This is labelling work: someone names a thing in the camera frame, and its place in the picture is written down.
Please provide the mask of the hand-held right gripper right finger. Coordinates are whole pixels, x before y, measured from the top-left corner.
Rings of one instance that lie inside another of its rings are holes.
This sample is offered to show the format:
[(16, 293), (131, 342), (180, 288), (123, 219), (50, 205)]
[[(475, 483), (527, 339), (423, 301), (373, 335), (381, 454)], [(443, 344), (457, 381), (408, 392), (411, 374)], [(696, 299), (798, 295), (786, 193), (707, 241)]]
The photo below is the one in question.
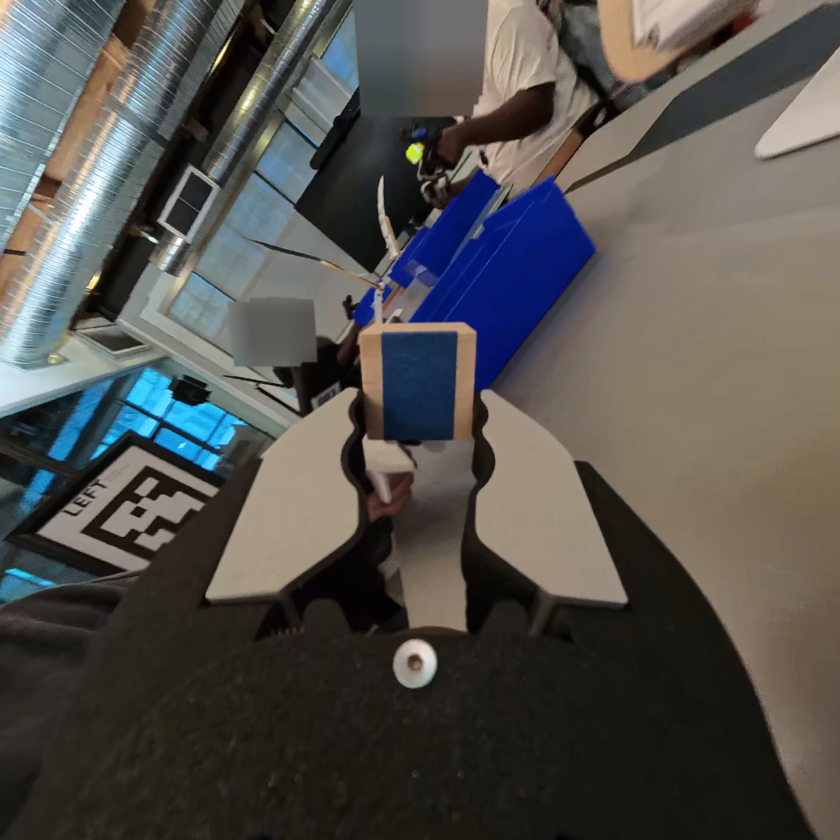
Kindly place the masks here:
[(461, 543), (467, 630), (519, 606), (531, 634), (559, 607), (625, 610), (629, 598), (570, 452), (491, 390), (476, 395)]

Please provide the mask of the grey desk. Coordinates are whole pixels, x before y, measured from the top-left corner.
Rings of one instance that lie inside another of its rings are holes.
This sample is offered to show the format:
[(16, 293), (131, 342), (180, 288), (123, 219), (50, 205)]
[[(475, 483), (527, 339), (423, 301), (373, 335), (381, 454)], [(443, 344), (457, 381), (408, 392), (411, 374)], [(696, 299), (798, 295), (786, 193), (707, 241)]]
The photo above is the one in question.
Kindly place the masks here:
[(838, 140), (755, 157), (800, 80), (633, 158), (680, 94), (823, 5), (773, 2), (582, 144), (557, 183), (596, 255), (493, 387), (687, 567), (838, 838)]

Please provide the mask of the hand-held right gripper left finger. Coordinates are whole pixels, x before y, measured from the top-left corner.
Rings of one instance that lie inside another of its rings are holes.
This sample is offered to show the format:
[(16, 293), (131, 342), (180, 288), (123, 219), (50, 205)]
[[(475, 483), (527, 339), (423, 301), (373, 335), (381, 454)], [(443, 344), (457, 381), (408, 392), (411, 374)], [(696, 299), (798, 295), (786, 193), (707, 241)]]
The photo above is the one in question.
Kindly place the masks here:
[(358, 389), (326, 402), (261, 456), (206, 588), (212, 606), (278, 603), (302, 625), (301, 590), (360, 540), (365, 494), (350, 467), (360, 436)]

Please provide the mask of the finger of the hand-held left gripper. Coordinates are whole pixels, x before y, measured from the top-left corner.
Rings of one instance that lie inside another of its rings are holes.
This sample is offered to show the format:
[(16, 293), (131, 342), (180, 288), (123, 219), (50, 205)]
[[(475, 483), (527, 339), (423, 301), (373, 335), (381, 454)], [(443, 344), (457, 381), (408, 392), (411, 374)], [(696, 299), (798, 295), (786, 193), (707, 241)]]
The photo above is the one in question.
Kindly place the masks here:
[(393, 441), (364, 441), (365, 472), (384, 503), (392, 502), (391, 476), (411, 475), (416, 470), (411, 453)]

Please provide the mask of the black white marker sign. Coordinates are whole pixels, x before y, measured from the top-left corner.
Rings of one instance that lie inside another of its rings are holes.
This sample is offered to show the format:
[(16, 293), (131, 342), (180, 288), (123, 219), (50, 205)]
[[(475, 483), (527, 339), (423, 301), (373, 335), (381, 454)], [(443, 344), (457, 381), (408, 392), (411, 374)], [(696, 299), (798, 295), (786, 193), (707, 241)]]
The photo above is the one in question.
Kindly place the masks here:
[(134, 432), (123, 434), (7, 535), (90, 574), (142, 571), (224, 485)]

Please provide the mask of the person's body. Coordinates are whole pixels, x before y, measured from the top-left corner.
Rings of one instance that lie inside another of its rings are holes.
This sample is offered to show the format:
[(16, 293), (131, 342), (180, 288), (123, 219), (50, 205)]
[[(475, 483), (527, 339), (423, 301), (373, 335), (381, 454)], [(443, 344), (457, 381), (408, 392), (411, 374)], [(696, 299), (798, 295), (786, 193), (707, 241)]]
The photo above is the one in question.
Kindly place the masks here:
[(1, 610), (1, 834), (23, 810), (90, 648), (139, 572), (60, 584)]

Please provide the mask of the person's left hand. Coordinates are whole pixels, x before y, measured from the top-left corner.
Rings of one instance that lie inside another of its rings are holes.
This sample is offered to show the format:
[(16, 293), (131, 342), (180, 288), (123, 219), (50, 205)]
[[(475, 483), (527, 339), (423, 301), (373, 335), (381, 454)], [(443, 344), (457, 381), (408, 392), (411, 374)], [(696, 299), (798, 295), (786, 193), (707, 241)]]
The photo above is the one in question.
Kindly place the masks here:
[(391, 474), (387, 478), (391, 492), (389, 501), (384, 500), (377, 490), (373, 490), (367, 496), (366, 509), (369, 523), (384, 518), (399, 517), (412, 498), (414, 473)]

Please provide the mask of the silver ventilation duct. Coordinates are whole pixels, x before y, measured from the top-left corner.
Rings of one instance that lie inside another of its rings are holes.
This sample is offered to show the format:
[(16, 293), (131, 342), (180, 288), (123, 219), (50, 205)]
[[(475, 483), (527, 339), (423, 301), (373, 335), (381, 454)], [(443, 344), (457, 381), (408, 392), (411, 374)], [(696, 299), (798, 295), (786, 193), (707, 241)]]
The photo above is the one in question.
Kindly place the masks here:
[(154, 2), (2, 304), (2, 362), (46, 366), (238, 13)]
[(67, 2), (2, 2), (1, 242), (4, 248), (70, 105), (78, 58)]
[(282, 121), (279, 108), (290, 98), (312, 57), (320, 57), (350, 11), (350, 1), (296, 1), (277, 28), (255, 73), (236, 102), (200, 171), (220, 191), (210, 203), (197, 232), (163, 234), (150, 264), (173, 277), (194, 268), (221, 227), (258, 158), (268, 131)]

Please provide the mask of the white vent grille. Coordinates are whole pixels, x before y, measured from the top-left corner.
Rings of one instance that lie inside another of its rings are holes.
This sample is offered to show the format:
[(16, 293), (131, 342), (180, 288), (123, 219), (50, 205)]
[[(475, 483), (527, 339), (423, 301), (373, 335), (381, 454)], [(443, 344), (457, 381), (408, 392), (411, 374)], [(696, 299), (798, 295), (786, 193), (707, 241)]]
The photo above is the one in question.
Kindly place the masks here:
[(192, 164), (188, 164), (156, 223), (165, 231), (191, 244), (221, 187)]

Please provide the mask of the person's left forearm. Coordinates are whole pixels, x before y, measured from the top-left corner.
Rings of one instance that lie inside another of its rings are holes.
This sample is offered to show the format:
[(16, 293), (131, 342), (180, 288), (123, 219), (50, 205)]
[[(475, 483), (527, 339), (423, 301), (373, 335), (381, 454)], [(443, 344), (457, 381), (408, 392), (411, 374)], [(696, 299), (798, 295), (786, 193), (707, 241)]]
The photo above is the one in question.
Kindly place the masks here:
[(407, 612), (388, 585), (397, 583), (398, 566), (394, 556), (393, 520), (384, 516), (364, 531), (359, 545), (360, 614), (365, 628), (381, 633), (407, 629)]

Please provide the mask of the black diagonal rod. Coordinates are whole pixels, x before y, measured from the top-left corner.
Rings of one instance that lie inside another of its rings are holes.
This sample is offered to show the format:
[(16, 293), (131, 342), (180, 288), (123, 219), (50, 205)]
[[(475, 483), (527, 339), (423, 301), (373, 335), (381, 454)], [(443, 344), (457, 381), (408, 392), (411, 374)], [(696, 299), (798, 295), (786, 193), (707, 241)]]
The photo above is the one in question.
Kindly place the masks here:
[(310, 255), (310, 254), (307, 254), (307, 253), (302, 253), (302, 252), (300, 252), (298, 250), (294, 250), (292, 248), (286, 248), (286, 247), (282, 247), (282, 246), (279, 246), (279, 245), (273, 245), (271, 243), (267, 243), (267, 242), (264, 242), (264, 241), (258, 241), (256, 239), (252, 239), (252, 238), (247, 238), (246, 240), (250, 244), (259, 246), (259, 247), (264, 248), (264, 249), (267, 249), (268, 251), (272, 251), (272, 252), (282, 254), (282, 255), (285, 255), (285, 256), (296, 257), (298, 259), (304, 259), (304, 260), (316, 263), (316, 264), (318, 264), (318, 265), (320, 265), (324, 268), (328, 268), (328, 269), (334, 270), (336, 272), (339, 272), (340, 274), (342, 274), (345, 277), (349, 277), (351, 279), (357, 280), (357, 281), (365, 284), (368, 287), (371, 287), (371, 288), (374, 288), (374, 289), (377, 289), (377, 290), (380, 290), (380, 291), (385, 289), (385, 286), (386, 286), (385, 280), (383, 280), (379, 277), (362, 275), (362, 274), (353, 272), (350, 269), (345, 269), (345, 268), (333, 263), (332, 261), (330, 261), (328, 259), (320, 258), (320, 257), (317, 257), (315, 255)]

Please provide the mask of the black monitor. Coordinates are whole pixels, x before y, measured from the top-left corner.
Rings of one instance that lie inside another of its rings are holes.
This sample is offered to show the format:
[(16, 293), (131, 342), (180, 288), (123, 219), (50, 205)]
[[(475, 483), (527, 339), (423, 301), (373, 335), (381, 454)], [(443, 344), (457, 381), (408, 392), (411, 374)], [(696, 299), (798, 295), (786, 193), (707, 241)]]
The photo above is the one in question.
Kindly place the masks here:
[(365, 116), (359, 90), (333, 121), (310, 167), (316, 172), (296, 202), (298, 212), (365, 270), (372, 271), (386, 246), (377, 215), (383, 177), (385, 212), (395, 235), (426, 222), (417, 165), (406, 158), (402, 131), (409, 118)]

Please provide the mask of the wooden cube blue stripe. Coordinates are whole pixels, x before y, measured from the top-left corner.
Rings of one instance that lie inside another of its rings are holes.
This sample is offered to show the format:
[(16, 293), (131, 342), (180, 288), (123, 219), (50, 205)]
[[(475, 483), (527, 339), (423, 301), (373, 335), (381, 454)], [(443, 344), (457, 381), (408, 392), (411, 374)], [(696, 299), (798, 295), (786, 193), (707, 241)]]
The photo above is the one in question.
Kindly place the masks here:
[(477, 335), (468, 324), (374, 324), (359, 349), (368, 438), (473, 438)]

